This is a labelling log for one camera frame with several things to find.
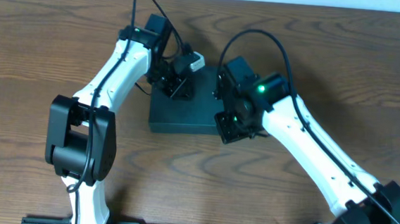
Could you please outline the dark green box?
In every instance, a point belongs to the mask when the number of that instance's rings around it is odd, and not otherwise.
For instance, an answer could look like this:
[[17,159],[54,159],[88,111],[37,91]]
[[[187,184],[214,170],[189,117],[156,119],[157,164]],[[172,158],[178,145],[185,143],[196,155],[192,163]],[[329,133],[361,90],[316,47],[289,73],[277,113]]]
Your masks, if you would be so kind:
[[187,99],[170,97],[158,85],[151,86],[149,128],[153,133],[217,135],[215,114],[223,111],[223,102],[216,100],[216,68],[204,67],[187,77],[183,89]]

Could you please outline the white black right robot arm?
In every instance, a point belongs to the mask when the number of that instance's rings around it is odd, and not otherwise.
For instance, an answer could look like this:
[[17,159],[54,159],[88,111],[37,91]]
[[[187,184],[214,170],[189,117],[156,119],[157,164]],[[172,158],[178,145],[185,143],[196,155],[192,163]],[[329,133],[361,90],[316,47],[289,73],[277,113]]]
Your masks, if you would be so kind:
[[264,79],[247,70],[218,71],[215,117],[225,144],[265,130],[314,181],[335,219],[317,224],[400,224],[400,186],[382,185],[357,165],[309,113],[280,74]]

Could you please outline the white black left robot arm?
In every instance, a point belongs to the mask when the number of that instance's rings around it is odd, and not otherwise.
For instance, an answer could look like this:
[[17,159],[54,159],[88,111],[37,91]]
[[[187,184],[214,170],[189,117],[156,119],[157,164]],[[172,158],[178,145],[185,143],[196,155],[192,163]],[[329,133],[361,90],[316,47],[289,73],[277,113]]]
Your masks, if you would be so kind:
[[115,49],[95,77],[71,97],[51,102],[45,160],[61,177],[73,211],[66,219],[39,224],[110,224],[105,178],[115,161],[115,115],[141,76],[174,95],[185,84],[177,69],[194,72],[204,58],[189,46],[168,62],[163,51],[171,31],[128,25],[118,33]]

